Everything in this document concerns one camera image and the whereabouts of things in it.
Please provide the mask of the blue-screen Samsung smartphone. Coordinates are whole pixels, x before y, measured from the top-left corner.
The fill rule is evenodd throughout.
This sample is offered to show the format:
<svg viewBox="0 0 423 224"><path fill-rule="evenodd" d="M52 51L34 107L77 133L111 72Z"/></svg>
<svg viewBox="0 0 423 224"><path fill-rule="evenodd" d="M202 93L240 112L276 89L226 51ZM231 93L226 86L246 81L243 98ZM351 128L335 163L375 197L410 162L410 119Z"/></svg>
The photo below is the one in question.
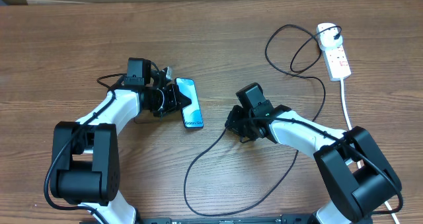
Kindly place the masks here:
<svg viewBox="0 0 423 224"><path fill-rule="evenodd" d="M201 129L204 127L200 103L195 82L192 79L177 77L175 83L183 95L192 100L192 104L181 110L184 127L187 129Z"/></svg>

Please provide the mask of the white power extension strip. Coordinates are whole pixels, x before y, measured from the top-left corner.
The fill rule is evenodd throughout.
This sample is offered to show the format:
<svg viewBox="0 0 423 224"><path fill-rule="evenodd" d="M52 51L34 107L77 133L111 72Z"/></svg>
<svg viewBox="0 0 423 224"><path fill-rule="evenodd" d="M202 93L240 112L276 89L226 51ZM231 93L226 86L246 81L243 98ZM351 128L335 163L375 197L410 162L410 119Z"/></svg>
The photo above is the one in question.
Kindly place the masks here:
<svg viewBox="0 0 423 224"><path fill-rule="evenodd" d="M323 50L323 55L331 81L340 81L352 74L343 46Z"/></svg>

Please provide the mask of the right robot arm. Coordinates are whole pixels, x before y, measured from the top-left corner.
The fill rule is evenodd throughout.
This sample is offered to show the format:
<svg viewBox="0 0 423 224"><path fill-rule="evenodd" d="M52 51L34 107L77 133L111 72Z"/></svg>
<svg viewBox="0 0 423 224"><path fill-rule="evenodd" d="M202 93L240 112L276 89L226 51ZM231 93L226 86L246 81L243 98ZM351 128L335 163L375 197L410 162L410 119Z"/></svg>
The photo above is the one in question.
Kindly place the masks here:
<svg viewBox="0 0 423 224"><path fill-rule="evenodd" d="M228 115L228 130L251 141L266 138L290 146L316 162L330 201L310 223L370 223L393 196L399 199L393 211L402 209L401 181L367 130L327 128L287 106L273 107L258 83L236 95L240 103Z"/></svg>

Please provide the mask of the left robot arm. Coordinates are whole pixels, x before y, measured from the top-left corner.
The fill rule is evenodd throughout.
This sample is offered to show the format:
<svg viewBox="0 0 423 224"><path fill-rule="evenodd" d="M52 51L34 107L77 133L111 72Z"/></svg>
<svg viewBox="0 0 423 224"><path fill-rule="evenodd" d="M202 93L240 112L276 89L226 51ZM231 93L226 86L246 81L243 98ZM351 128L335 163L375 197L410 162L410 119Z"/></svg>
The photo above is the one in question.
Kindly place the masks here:
<svg viewBox="0 0 423 224"><path fill-rule="evenodd" d="M86 210L98 223L141 223L139 211L120 191L118 135L143 110L155 117L180 111L186 127L194 120L198 95L193 80L172 79L170 67L131 57L126 73L115 73L106 98L75 122L54 128L52 162L44 197L54 209Z"/></svg>

